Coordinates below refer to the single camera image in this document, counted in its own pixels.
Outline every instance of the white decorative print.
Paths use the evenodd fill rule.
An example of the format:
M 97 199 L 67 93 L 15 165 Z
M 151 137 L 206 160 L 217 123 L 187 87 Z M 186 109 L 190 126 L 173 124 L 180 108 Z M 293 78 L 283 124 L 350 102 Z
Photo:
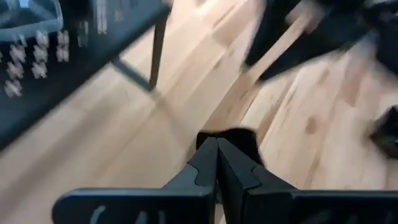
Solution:
M 60 45 L 69 45 L 69 33 L 67 30 L 64 30 L 63 32 L 58 31 L 58 44 Z
M 33 48 L 34 48 L 33 55 L 35 57 L 36 62 L 47 62 L 49 56 L 47 53 L 47 48 L 38 45 L 33 46 Z
M 79 34 L 77 37 L 79 47 L 86 47 L 88 45 L 88 22 L 79 22 Z
M 98 224 L 98 220 L 100 215 L 105 212 L 106 207 L 104 205 L 99 206 L 96 210 L 94 210 L 93 214 L 90 218 L 90 224 Z
M 6 86 L 4 87 L 4 91 L 6 92 L 8 97 L 11 98 L 13 96 L 22 96 L 21 90 L 22 86 L 18 80 L 6 81 Z
M 49 34 L 45 31 L 38 30 L 36 32 L 36 42 L 39 46 L 49 47 Z
M 43 62 L 33 62 L 32 72 L 35 78 L 47 78 L 47 67 Z
M 15 43 L 20 42 L 20 43 L 22 44 L 22 46 L 27 47 L 27 43 L 26 43 L 25 36 L 19 35 L 18 38 L 17 38 L 17 36 L 15 35 L 15 36 L 13 37 L 13 39 L 14 39 L 14 42 L 15 42 Z
M 106 34 L 108 21 L 106 18 L 106 0 L 96 0 L 97 3 L 97 32 Z
M 11 45 L 10 46 L 10 56 L 13 61 L 17 62 L 23 62 L 25 63 L 25 58 L 26 58 L 26 53 L 25 53 L 25 47 L 23 45 Z
M 115 5 L 116 5 L 116 9 L 114 11 L 114 20 L 116 22 L 123 21 L 124 20 L 124 14 L 123 14 L 123 3 L 122 3 L 122 0 L 116 0 Z
M 23 78 L 22 75 L 24 73 L 24 68 L 22 67 L 21 63 L 19 62 L 7 62 L 8 68 L 7 73 L 12 80 L 16 78 Z
M 58 46 L 57 47 L 57 59 L 58 59 L 58 62 L 68 62 L 69 61 L 68 46 Z

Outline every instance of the wooden floor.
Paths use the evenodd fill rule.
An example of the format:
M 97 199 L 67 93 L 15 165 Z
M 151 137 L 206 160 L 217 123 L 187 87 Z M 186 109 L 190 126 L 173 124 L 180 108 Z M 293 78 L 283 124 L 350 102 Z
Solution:
M 0 223 L 51 223 L 54 201 L 78 187 L 161 187 L 192 156 L 200 129 L 256 129 L 268 169 L 300 189 L 398 188 L 398 163 L 367 136 L 398 103 L 398 84 L 364 41 L 252 87 L 240 67 L 262 2 L 175 0 L 157 91 L 107 66 L 9 146 Z M 152 34 L 124 54 L 145 74 Z

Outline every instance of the table top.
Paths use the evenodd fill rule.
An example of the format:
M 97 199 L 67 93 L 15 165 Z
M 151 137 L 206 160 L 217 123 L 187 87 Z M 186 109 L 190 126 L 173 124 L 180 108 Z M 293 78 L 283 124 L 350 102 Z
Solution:
M 43 68 L 40 62 L 44 62 L 35 64 L 35 50 L 45 46 L 38 45 L 36 38 L 0 43 L 0 150 L 170 13 L 162 0 L 88 0 L 87 5 L 82 0 L 61 0 L 60 4 L 64 26 L 48 35 L 45 75 L 33 70 Z M 26 54 L 19 77 L 10 72 L 12 45 L 24 46 Z

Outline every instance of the desk leg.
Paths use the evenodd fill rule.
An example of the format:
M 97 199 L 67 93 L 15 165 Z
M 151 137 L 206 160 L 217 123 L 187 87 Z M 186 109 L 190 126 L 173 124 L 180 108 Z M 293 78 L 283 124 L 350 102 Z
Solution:
M 152 51 L 152 66 L 150 68 L 149 88 L 156 87 L 159 77 L 160 59 L 162 58 L 164 33 L 166 30 L 167 16 L 155 25 L 154 47 Z

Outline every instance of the black metal leg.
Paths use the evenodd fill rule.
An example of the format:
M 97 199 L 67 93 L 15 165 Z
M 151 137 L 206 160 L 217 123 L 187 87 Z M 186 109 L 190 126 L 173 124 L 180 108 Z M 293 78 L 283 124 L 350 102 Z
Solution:
M 152 51 L 152 66 L 150 69 L 149 88 L 153 90 L 156 87 L 159 77 L 160 59 L 162 58 L 164 33 L 166 30 L 167 17 L 155 25 L 154 47 Z
M 148 81 L 142 77 L 141 74 L 138 72 L 134 71 L 133 68 L 131 68 L 126 62 L 123 62 L 122 59 L 119 57 L 113 59 L 111 61 L 112 65 L 117 68 L 120 72 L 122 72 L 124 75 L 128 76 L 132 80 L 135 81 L 141 88 L 143 88 L 146 91 L 151 91 L 151 88 L 148 84 Z
M 123 74 L 134 80 L 139 86 L 146 91 L 152 91 L 156 87 L 157 79 L 159 77 L 160 59 L 162 57 L 164 33 L 166 30 L 167 16 L 160 20 L 155 25 L 155 36 L 154 36 L 154 49 L 152 51 L 152 66 L 150 70 L 149 82 L 142 77 L 141 74 L 134 71 L 133 68 L 128 66 L 119 57 L 116 57 L 111 61 Z

